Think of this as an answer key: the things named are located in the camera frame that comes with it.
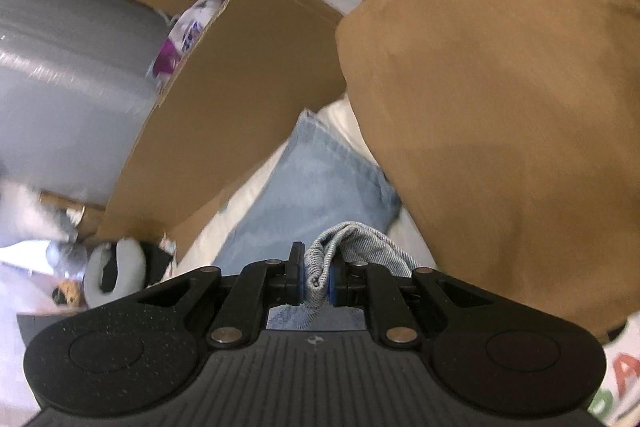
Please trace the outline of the light blue denim pants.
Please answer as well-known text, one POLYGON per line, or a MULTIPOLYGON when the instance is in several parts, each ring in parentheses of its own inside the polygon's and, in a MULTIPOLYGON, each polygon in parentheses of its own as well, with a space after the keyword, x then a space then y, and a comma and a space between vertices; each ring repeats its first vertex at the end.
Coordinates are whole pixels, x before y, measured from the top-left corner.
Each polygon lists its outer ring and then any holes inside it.
POLYGON ((386 231, 398 217, 400 199, 382 170, 340 135, 305 110, 298 116, 266 186, 222 244, 214 263, 226 275, 252 262, 286 259, 303 243, 305 297, 299 306, 273 308, 270 329, 356 331, 366 321, 361 310, 329 302, 330 264, 373 262, 396 277, 418 265, 386 231))

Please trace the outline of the cream bear print bedsheet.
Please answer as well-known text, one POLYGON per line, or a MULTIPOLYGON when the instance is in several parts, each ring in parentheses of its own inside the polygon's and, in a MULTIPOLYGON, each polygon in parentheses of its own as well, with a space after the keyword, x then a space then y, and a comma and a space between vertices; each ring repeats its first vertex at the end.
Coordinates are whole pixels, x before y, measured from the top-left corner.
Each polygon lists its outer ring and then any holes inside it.
POLYGON ((418 265, 435 263, 346 96, 299 115, 291 136, 222 204, 172 272, 218 265, 235 274, 255 260, 285 257, 294 242, 310 245, 343 221, 385 233, 418 265))

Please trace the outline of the black cloth under pillow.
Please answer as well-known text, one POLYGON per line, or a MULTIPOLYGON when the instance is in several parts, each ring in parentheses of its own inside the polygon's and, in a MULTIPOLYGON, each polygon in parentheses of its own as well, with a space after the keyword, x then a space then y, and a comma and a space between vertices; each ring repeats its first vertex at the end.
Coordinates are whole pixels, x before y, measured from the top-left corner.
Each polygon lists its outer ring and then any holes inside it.
POLYGON ((140 243, 145 259, 144 285, 158 283, 171 264, 172 256, 160 246, 148 242, 140 243))

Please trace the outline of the grey neck pillow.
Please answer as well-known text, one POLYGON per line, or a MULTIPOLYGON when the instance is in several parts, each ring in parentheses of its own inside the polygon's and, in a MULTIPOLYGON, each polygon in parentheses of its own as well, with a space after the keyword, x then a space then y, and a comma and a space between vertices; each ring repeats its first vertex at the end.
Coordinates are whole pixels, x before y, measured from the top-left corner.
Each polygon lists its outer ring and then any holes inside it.
POLYGON ((82 289, 89 308, 97 308, 141 291, 145 282, 146 260, 135 239, 119 239, 93 249, 85 271, 82 289))

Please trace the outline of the teddy bear plush toy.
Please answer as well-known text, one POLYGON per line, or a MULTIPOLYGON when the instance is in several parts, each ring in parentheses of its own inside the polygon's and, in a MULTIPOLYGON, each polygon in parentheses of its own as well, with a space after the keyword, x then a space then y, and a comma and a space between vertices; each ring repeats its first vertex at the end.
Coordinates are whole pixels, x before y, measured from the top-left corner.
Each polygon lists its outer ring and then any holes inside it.
POLYGON ((52 300, 58 306, 81 308, 84 305, 81 283, 74 280, 64 280, 58 283, 51 294, 52 300))

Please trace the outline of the brown cardboard sheet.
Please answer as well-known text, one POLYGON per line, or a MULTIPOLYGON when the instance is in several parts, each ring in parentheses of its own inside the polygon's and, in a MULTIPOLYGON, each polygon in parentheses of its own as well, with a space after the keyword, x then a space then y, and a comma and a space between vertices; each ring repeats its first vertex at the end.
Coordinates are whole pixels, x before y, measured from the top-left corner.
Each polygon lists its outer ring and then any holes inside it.
POLYGON ((228 0, 145 121, 96 240, 168 237, 184 255, 299 113, 343 94, 341 18, 322 0, 228 0))

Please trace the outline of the brown suede cushion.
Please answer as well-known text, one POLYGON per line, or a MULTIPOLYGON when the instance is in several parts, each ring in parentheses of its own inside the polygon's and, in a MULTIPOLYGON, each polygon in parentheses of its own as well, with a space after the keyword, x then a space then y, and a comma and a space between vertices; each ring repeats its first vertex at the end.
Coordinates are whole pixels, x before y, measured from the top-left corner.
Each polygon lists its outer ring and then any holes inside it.
POLYGON ((362 0, 338 57, 439 269, 603 336, 639 308, 639 0, 362 0))

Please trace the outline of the floral printed package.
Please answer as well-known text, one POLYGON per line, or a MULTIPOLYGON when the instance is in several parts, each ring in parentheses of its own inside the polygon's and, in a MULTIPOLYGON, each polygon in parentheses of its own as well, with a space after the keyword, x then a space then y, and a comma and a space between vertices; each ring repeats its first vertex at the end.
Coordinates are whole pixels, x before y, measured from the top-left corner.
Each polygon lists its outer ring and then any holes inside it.
POLYGON ((168 83, 225 1, 198 0, 172 21, 168 36, 148 72, 149 80, 155 83, 158 90, 168 83))

